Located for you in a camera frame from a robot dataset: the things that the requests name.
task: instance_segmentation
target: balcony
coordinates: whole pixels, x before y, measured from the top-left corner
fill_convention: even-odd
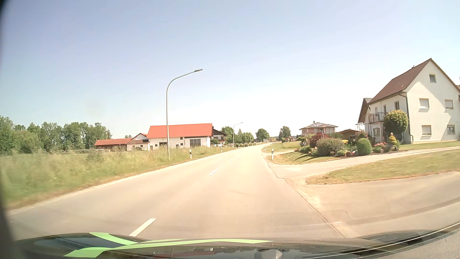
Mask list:
[[[369,123],[383,122],[383,119],[387,115],[387,112],[377,112],[369,114]]]

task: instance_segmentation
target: lawn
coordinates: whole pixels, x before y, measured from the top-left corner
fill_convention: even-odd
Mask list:
[[[460,146],[460,141],[401,145],[400,150],[418,150],[418,149],[428,149],[428,148],[438,148],[438,147],[457,147],[457,146]]]
[[[224,147],[223,152],[234,150]],[[196,147],[193,159],[220,153],[220,148]],[[189,149],[110,152],[88,154],[15,154],[0,156],[0,179],[3,197],[9,208],[82,188],[156,170],[190,160]]]
[[[267,156],[267,159],[276,164],[282,165],[301,165],[308,163],[316,162],[326,162],[331,160],[340,159],[338,157],[314,157],[312,155],[300,153],[300,152],[291,152],[281,155],[275,155],[273,160],[271,160],[271,155]]]
[[[280,151],[287,151],[287,150],[294,150],[300,147],[300,141],[293,141],[293,142],[277,142],[273,143],[266,147],[266,152],[271,153],[271,149],[273,148],[273,152],[280,152]]]
[[[460,150],[388,159],[335,170],[306,179],[307,184],[365,182],[460,171]]]

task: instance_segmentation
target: asphalt road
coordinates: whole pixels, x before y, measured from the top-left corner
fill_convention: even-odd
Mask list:
[[[78,232],[136,232],[148,239],[341,237],[276,177],[260,149],[241,148],[15,210],[11,227],[17,239]]]

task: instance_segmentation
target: street lamp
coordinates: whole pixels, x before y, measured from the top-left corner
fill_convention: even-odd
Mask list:
[[[168,90],[169,90],[169,86],[171,85],[171,83],[178,79],[178,78],[181,78],[181,77],[184,77],[186,75],[190,75],[191,73],[195,73],[195,72],[200,72],[202,71],[203,69],[198,69],[198,70],[195,70],[193,72],[190,72],[190,73],[187,73],[185,75],[181,75],[180,77],[176,77],[175,79],[171,80],[171,82],[169,82],[168,84],[168,87],[166,88],[166,132],[167,132],[167,135],[166,135],[166,145],[168,146],[168,159],[171,160],[171,156],[169,155],[169,124],[168,124]]]
[[[233,128],[235,126],[237,126],[238,124],[242,124],[242,122],[233,125],[233,127],[231,128],[231,132],[232,132],[231,135],[232,135],[232,139],[233,139],[233,147],[235,147],[235,130]]]

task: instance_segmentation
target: red roof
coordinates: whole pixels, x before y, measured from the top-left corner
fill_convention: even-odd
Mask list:
[[[94,143],[95,146],[106,146],[106,145],[126,145],[131,138],[127,139],[100,139]]]
[[[150,126],[147,138],[166,138],[166,135],[166,125]],[[198,137],[212,135],[212,123],[169,125],[169,137]]]

